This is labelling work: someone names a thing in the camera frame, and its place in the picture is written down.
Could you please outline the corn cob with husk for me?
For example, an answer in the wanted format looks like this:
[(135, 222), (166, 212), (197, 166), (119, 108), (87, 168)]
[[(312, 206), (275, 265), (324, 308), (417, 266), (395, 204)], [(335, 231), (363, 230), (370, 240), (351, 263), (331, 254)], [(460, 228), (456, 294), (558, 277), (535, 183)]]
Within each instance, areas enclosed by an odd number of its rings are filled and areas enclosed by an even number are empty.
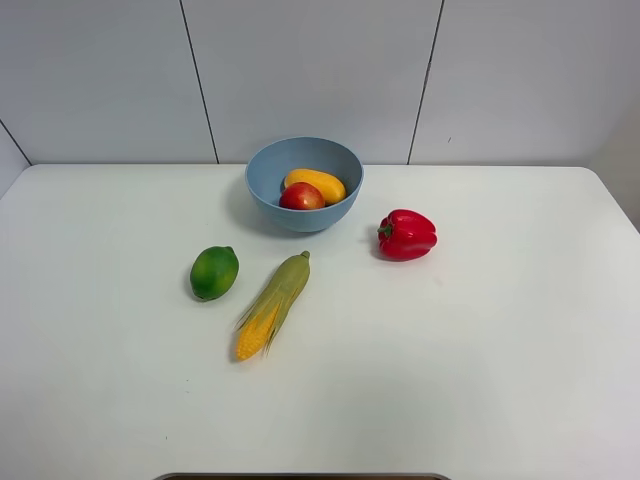
[(291, 307), (310, 276), (310, 252), (287, 258), (239, 320), (232, 348), (233, 359), (243, 362), (267, 353), (284, 325)]

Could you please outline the red peach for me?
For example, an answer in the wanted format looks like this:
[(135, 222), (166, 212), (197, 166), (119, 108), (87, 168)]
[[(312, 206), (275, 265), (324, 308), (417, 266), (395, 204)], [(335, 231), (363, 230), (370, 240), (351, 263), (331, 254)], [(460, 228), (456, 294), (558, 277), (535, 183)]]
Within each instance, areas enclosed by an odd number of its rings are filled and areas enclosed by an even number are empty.
[(279, 206), (291, 210), (317, 210), (325, 207), (325, 199), (313, 185), (296, 182), (284, 189)]

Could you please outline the yellow mango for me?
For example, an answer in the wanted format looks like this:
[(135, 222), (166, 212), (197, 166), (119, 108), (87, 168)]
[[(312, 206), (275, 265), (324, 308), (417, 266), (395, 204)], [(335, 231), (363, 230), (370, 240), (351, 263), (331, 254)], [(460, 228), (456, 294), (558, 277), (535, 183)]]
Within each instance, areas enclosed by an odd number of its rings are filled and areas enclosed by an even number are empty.
[(313, 186), (322, 195), (326, 205), (339, 203), (347, 197), (344, 184), (335, 176), (312, 169), (294, 169), (284, 180), (285, 189), (289, 189), (295, 183), (307, 183)]

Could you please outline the red bell pepper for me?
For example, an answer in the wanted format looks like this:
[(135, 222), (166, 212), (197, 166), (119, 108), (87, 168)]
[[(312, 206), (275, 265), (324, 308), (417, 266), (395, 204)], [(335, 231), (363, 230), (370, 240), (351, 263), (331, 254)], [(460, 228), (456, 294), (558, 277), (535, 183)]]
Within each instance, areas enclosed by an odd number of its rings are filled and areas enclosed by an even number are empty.
[(421, 258), (438, 241), (435, 225), (422, 214), (406, 209), (393, 210), (383, 218), (377, 235), (380, 253), (396, 261)]

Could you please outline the blue plastic bowl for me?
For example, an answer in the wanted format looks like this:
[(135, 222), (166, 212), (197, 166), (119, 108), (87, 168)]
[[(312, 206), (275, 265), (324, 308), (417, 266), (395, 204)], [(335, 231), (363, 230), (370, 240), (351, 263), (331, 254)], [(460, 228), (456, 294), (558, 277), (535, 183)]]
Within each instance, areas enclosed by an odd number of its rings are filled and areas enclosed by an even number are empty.
[[(296, 168), (331, 174), (346, 187), (346, 198), (316, 210), (279, 206), (286, 175)], [(259, 210), (276, 225), (293, 232), (313, 233), (340, 221), (353, 206), (364, 180), (364, 167), (348, 148), (316, 137), (276, 141), (254, 155), (245, 169), (245, 182)]]

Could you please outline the green lime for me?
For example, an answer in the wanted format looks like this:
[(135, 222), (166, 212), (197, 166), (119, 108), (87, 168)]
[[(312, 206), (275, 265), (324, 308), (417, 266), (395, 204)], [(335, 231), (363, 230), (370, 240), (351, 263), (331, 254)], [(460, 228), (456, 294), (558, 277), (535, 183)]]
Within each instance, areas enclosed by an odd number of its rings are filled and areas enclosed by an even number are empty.
[(230, 246), (212, 246), (194, 261), (189, 281), (193, 295), (211, 301), (225, 295), (239, 273), (239, 260)]

